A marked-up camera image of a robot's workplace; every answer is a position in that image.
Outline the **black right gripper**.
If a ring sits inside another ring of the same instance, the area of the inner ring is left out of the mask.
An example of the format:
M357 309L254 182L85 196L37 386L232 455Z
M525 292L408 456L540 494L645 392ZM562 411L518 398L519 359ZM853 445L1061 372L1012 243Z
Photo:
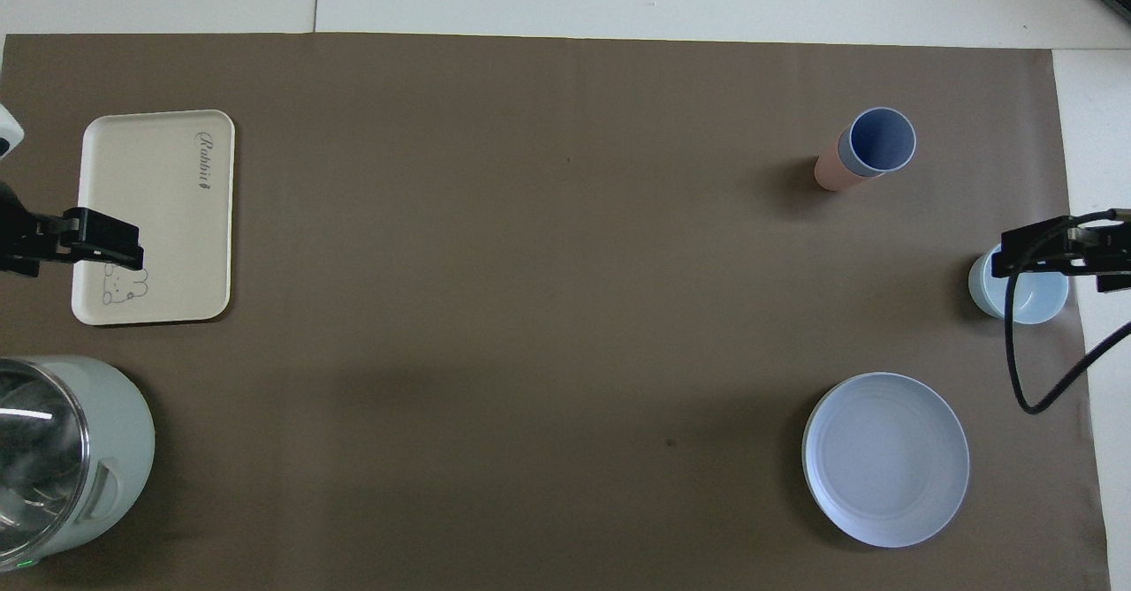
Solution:
M1026 255L1030 247L1034 252ZM1003 232L1000 249L992 257L992 276L1008 278L1013 273L1093 276L1099 293L1126 292L1130 209L1057 216Z

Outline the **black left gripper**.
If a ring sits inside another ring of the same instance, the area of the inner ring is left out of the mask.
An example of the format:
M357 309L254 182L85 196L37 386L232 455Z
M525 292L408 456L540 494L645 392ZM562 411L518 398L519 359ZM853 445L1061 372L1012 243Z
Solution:
M15 276L38 277L44 262L68 264L68 254L61 252L62 232L74 242L77 261L106 262L129 270L144 269L145 252L139 240L139 228L94 211L90 208L70 208L64 217L31 212L15 190L1 184L1 269ZM100 244L86 240L126 240Z

